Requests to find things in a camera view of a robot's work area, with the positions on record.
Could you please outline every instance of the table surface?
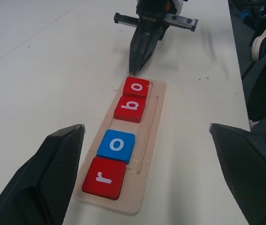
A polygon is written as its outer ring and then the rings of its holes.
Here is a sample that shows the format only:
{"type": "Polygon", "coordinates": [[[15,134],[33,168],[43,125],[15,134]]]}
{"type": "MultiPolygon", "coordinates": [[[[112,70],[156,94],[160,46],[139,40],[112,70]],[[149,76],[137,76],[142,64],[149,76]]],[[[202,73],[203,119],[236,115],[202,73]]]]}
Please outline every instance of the table surface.
{"type": "MultiPolygon", "coordinates": [[[[135,0],[0,0],[0,193],[44,138],[84,123],[80,165],[128,75],[135,0]]],[[[190,0],[140,78],[167,82],[143,205],[127,216],[72,199],[65,225],[246,225],[209,125],[249,130],[226,0],[190,0]]]]}

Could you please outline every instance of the wooden board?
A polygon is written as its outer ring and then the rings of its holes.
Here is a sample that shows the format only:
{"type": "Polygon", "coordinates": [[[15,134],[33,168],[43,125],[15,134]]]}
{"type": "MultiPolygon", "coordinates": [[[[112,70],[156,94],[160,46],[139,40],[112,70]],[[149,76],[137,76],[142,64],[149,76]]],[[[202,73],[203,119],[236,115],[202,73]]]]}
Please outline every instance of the wooden board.
{"type": "Polygon", "coordinates": [[[74,197],[76,197],[78,200],[109,210],[131,215],[135,215],[139,212],[144,196],[148,173],[150,170],[152,154],[166,92],[165,82],[155,80],[149,81],[149,94],[146,100],[146,106],[141,123],[132,123],[114,119],[114,110],[120,97],[122,96],[122,89],[125,80],[120,85],[87,153],[85,161],[78,172],[75,188],[73,191],[74,197]],[[90,164],[93,158],[96,157],[101,140],[108,129],[119,130],[136,135],[135,146],[130,162],[127,165],[120,197],[116,201],[91,195],[82,191],[82,184],[90,164]]]}

